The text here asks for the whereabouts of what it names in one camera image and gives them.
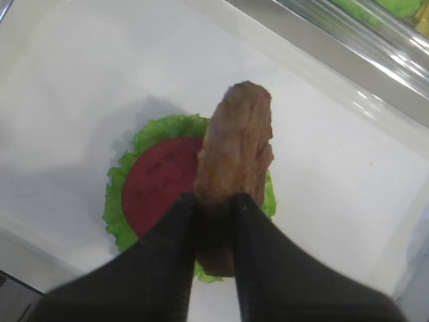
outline red disc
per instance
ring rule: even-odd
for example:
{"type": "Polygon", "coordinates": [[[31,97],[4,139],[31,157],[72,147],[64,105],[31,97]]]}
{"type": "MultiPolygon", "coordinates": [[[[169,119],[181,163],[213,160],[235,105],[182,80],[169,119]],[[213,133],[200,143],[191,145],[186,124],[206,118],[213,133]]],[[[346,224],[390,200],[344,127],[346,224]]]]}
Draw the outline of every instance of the red disc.
{"type": "Polygon", "coordinates": [[[122,210],[133,231],[148,232],[180,194],[194,190],[202,138],[158,142],[131,168],[122,191],[122,210]]]}

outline metal edge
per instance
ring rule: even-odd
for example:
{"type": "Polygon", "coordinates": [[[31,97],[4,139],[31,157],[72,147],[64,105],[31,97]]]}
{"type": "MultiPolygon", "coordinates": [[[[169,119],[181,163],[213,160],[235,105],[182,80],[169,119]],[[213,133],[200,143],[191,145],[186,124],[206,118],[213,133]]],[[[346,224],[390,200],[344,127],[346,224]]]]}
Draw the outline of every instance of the metal edge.
{"type": "Polygon", "coordinates": [[[224,0],[273,33],[363,87],[413,120],[429,127],[429,100],[348,49],[291,10],[266,0],[224,0]]]}

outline white tray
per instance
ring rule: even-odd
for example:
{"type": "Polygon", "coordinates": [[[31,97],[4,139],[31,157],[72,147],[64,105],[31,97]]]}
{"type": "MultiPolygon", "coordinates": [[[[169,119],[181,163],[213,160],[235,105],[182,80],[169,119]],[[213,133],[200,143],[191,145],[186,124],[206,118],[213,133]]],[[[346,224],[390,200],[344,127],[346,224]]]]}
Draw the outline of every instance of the white tray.
{"type": "MultiPolygon", "coordinates": [[[[427,236],[426,128],[220,0],[34,2],[0,25],[0,270],[47,290],[117,255],[101,216],[133,134],[209,117],[251,80],[273,97],[274,222],[339,272],[401,289],[427,236]]],[[[232,280],[194,283],[203,317],[238,321],[232,280]]]]}

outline green lettuce leaf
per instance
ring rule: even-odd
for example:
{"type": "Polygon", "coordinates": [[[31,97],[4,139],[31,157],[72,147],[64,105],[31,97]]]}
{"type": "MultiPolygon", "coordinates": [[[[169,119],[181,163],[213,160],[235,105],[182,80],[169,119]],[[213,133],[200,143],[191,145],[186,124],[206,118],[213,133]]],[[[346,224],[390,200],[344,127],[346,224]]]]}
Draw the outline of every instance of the green lettuce leaf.
{"type": "MultiPolygon", "coordinates": [[[[198,114],[189,116],[170,115],[162,119],[149,120],[146,126],[135,135],[132,141],[133,151],[126,151],[123,157],[119,159],[120,166],[109,170],[107,176],[110,177],[111,181],[106,187],[103,219],[107,224],[106,230],[115,236],[115,243],[121,252],[138,240],[122,212],[122,189],[134,162],[147,149],[164,139],[204,137],[208,122],[209,119],[198,114]]],[[[267,173],[263,209],[271,218],[275,214],[276,207],[271,176],[267,173]]],[[[205,274],[198,262],[195,263],[195,276],[200,281],[207,283],[222,280],[222,278],[205,274]]]]}
{"type": "MultiPolygon", "coordinates": [[[[377,27],[381,24],[373,14],[368,13],[352,0],[334,0],[333,2],[358,20],[370,26],[377,27]]],[[[413,16],[419,10],[424,0],[375,0],[375,2],[393,13],[396,17],[407,18],[413,16]]]]}

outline plastic container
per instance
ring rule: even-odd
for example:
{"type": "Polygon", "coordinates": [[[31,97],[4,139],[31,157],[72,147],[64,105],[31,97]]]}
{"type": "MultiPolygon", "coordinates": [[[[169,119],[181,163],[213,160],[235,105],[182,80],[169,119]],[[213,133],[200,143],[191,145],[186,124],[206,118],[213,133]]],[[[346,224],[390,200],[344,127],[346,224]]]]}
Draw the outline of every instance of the plastic container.
{"type": "MultiPolygon", "coordinates": [[[[401,289],[427,236],[429,130],[248,15],[223,1],[15,0],[0,45],[0,270],[45,291],[116,256],[107,170],[133,134],[209,117],[251,80],[273,97],[274,222],[339,272],[401,289]]],[[[189,315],[238,321],[233,280],[196,281],[189,315]]]]}

